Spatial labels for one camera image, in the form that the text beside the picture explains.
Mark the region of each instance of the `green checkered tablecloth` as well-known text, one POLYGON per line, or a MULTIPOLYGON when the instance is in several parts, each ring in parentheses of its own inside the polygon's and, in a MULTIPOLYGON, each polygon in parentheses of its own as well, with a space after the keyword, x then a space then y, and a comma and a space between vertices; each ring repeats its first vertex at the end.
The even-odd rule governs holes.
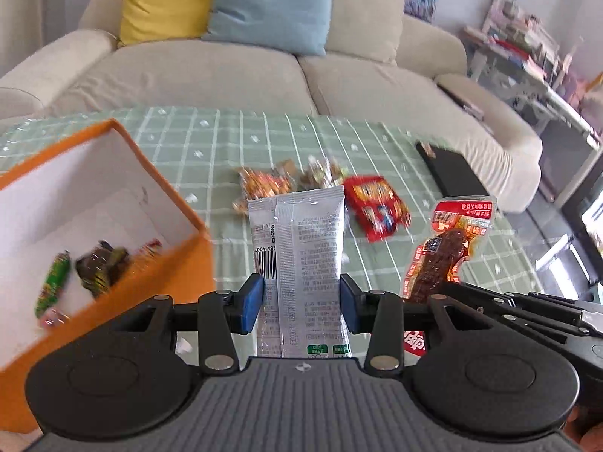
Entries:
MULTIPOLYGON (((28 120, 0 137, 0 171, 108 117, 125 126, 149 160, 206 222, 219 289, 238 289, 253 271, 248 221, 232 208, 241 194, 236 167, 269 169, 279 161, 293 159, 302 168, 309 155, 326 155, 352 173, 379 173, 387 178, 408 204, 412 224, 386 242, 369 244, 351 220, 344 237, 349 261, 342 270, 365 290, 400 290, 412 247, 420 241, 430 209, 441 196, 415 150, 417 139, 400 128, 334 117, 196 108, 153 107, 28 120)), ((533 267, 501 214, 483 255, 465 263, 461 277, 499 292, 540 290, 533 267)))

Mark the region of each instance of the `wrapped candy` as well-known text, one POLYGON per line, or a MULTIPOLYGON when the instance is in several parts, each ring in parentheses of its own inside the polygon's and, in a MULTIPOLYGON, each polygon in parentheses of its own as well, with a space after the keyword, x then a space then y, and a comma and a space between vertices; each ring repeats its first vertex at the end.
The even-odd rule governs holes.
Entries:
POLYGON ((113 248, 106 241, 75 262, 75 271, 81 284, 96 299, 109 291, 119 280, 128 265, 128 251, 120 246, 113 248))
POLYGON ((343 184, 347 175, 347 169, 342 168, 335 160, 325 158, 319 161, 310 156, 308 169, 301 176, 301 184, 306 190, 336 187, 343 184))
POLYGON ((382 176, 350 176, 344 189, 346 202, 370 242, 393 235, 400 224, 410 225, 408 207, 382 176))
POLYGON ((54 257, 46 281, 35 303, 35 316, 38 319, 58 302, 58 297, 65 287, 70 271, 71 257, 68 251, 59 253, 54 257))
POLYGON ((402 283, 402 298, 424 304, 442 282, 459 282, 460 266, 478 254, 490 234, 495 212, 495 197, 456 197, 438 202, 429 231, 413 252, 402 283))
POLYGON ((69 316, 66 316, 57 308, 51 307, 46 312, 44 312, 38 323, 40 325, 40 328, 48 329, 67 323, 68 320, 69 316))
POLYGON ((291 160, 279 163, 274 171, 264 172, 250 168, 239 169, 240 186, 243 196, 233 204, 234 210, 247 214, 247 201, 265 199, 294 191, 291 160))
POLYGON ((138 248, 138 251, 130 257, 128 273, 140 273, 146 270, 155 261, 163 250, 163 245, 158 239, 153 239, 138 248))

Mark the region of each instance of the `light blue pillow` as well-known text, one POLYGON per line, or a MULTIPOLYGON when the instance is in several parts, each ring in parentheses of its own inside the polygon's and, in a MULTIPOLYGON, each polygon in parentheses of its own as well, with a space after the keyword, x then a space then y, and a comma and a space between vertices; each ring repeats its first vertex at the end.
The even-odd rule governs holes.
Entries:
POLYGON ((213 0, 203 40, 324 56, 331 0, 213 0))

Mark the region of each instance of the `metal screw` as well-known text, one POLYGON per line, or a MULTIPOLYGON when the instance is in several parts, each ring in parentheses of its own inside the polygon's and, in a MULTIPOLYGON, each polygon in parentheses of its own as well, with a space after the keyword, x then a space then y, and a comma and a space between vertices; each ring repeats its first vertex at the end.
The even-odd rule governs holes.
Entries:
POLYGON ((234 360, 228 355, 212 355, 205 359, 205 367, 214 371, 227 371, 234 365, 234 360))
POLYGON ((378 371, 393 371, 400 366, 400 361, 389 355, 377 355, 371 359, 371 367, 378 371))

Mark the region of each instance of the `gray gripper base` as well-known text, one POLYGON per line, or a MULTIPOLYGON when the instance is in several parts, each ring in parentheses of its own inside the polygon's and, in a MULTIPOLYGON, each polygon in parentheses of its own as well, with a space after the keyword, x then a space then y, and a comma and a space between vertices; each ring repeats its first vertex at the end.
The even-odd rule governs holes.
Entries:
POLYGON ((88 443, 49 433, 29 448, 30 452, 511 450, 578 448, 559 433, 524 444, 454 435, 424 416, 399 382, 370 377, 351 359, 251 359, 234 377, 207 380, 188 408, 146 434, 88 443))

